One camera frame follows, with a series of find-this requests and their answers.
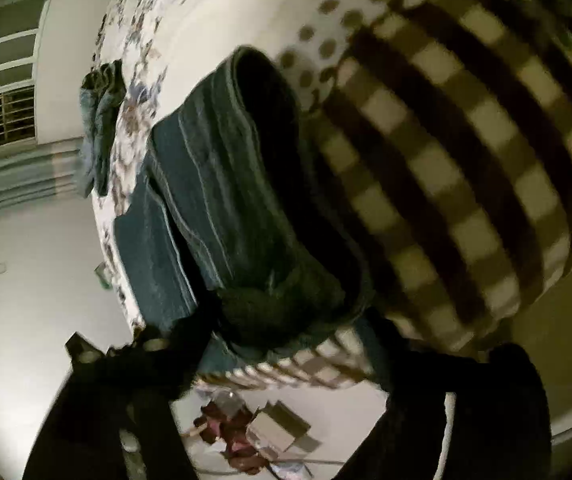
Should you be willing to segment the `white floral bed sheet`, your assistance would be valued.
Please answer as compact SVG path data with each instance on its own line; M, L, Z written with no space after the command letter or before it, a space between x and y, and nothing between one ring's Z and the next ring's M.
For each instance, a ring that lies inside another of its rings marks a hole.
M400 0L412 8L424 0ZM130 204L152 126L179 107L202 78L240 46L280 69L299 106L327 98L353 32L385 13L389 0L112 0L94 55L122 63L126 84L109 155L108 191L93 208L111 283L129 326L144 326L114 237Z

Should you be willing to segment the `brown checkered blanket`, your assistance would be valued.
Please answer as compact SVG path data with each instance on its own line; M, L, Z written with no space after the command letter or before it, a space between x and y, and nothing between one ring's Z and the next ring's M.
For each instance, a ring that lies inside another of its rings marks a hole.
M572 269L572 2L390 2L313 118L401 335L469 351Z

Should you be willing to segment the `light blue folded jeans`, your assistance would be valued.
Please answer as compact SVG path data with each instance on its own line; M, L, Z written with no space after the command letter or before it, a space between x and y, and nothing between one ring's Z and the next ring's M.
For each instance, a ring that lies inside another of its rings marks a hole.
M79 152L78 191L84 198L92 191L99 196L107 195L110 153L125 97L120 60L101 65L82 80L79 108L83 139Z

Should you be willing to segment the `dark blue denim pants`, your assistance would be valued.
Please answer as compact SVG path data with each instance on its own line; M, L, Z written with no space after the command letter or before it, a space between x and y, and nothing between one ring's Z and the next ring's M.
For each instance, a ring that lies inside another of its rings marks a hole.
M115 242L145 323L201 373L276 361L355 320L365 264L313 180L292 90L236 49L152 128Z

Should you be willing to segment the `cardboard box on floor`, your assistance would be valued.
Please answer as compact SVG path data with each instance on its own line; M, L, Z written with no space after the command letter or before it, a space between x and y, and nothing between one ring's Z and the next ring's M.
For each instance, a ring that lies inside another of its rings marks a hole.
M247 441L268 460L277 460L307 437L311 425L282 401L267 403L246 426Z

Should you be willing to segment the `grey striped curtain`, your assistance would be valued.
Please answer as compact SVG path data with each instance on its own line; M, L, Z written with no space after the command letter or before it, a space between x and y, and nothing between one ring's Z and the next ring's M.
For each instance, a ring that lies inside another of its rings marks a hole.
M80 139L0 146L0 211L77 191Z

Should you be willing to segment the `barred window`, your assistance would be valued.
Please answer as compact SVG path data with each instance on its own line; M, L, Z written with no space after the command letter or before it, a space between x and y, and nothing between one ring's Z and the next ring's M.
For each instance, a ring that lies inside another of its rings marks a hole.
M0 146L36 136L36 55L46 0L0 6Z

